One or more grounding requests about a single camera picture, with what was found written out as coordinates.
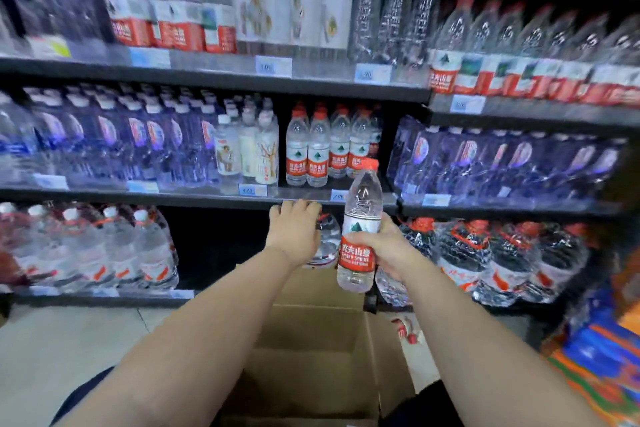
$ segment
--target right hand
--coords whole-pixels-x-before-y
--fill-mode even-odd
[[[382,221],[378,233],[349,233],[344,238],[354,245],[372,247],[376,253],[378,265],[391,277],[401,282],[403,281],[406,267],[412,259],[418,255],[422,257],[420,252],[404,238],[396,223],[391,220],[387,213],[382,213]]]

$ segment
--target cardboard box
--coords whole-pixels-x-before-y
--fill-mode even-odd
[[[414,396],[396,329],[333,269],[299,269],[222,409],[224,427],[369,427]]]

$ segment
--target left hand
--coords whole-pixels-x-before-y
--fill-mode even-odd
[[[294,267],[307,263],[320,246],[320,230],[316,230],[316,222],[321,211],[319,203],[305,199],[272,206],[265,248],[281,251]]]

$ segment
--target forearm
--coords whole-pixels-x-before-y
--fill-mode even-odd
[[[413,309],[467,427],[602,425],[560,374],[431,262],[417,252],[409,262]]]
[[[208,426],[291,270],[267,248],[221,278],[136,345],[63,425]]]

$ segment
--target hand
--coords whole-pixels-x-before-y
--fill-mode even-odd
[[[391,277],[401,282],[409,263],[417,256],[424,258],[404,238],[396,223],[387,213],[382,213],[382,222],[378,233],[349,233],[345,238],[354,245],[372,247],[376,253],[378,265]]]
[[[316,230],[316,222],[321,211],[319,203],[305,199],[272,206],[265,249],[281,251],[294,267],[307,263],[320,246],[320,230]]]

